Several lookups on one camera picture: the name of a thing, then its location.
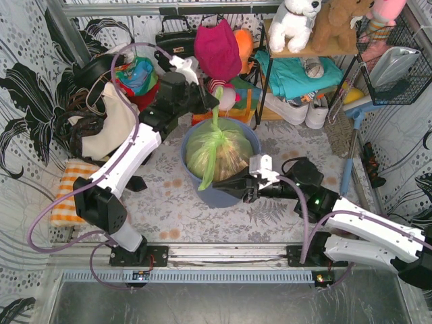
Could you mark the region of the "blue-grey trash bin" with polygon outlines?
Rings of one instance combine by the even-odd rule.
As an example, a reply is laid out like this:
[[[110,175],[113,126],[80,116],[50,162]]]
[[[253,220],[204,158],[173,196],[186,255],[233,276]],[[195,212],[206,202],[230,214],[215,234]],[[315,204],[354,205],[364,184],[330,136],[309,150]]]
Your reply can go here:
[[[261,153],[261,143],[257,135],[255,134],[254,130],[248,126],[247,124],[238,121],[237,119],[229,118],[229,117],[222,117],[222,119],[227,119],[235,123],[239,128],[242,129],[245,137],[249,140],[253,153],[255,155]],[[193,173],[189,171],[189,169],[186,167],[186,144],[189,140],[189,137],[205,122],[207,122],[207,119],[205,121],[198,122],[196,125],[192,126],[184,135],[182,140],[182,145],[180,147],[180,158],[182,162],[183,168],[186,170],[186,173],[189,175],[189,178],[192,181],[192,186],[194,188],[194,191],[196,195],[209,207],[211,208],[228,208],[232,207],[240,202],[239,198],[236,198],[234,196],[229,195],[228,193],[224,191],[220,191],[218,189],[214,189],[212,185],[210,185],[206,190],[198,191],[198,187],[200,186],[201,179],[196,177]]]

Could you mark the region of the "green trash bag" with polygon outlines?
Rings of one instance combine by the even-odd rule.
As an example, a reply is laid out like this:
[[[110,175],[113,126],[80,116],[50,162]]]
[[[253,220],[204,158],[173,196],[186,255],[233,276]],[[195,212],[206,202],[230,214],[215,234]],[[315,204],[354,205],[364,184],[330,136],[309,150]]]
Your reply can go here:
[[[199,191],[241,172],[253,156],[243,129],[235,121],[221,117],[221,108],[222,104],[213,108],[211,118],[193,130],[186,141],[186,168],[200,180]]]

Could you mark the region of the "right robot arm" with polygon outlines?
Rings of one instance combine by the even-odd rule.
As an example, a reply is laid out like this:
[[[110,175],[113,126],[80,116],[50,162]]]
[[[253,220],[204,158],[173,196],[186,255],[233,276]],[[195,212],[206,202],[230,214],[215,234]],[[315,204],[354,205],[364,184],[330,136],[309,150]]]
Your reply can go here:
[[[369,265],[431,289],[431,228],[394,223],[322,186],[323,174],[306,157],[290,163],[289,170],[276,172],[270,156],[255,155],[213,187],[246,203],[260,197],[298,201],[294,210],[304,220],[304,238],[286,249],[291,267]]]

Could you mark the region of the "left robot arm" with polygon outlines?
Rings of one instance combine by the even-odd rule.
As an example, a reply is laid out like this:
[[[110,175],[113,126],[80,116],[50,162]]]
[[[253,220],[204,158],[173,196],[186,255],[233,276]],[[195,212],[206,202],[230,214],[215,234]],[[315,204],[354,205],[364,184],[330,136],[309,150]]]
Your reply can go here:
[[[138,125],[98,172],[77,178],[74,197],[77,215],[109,238],[114,267],[151,267],[155,264],[146,238],[128,221],[121,197],[136,170],[158,148],[187,113],[204,114],[218,104],[193,72],[167,72],[155,100],[138,115]]]

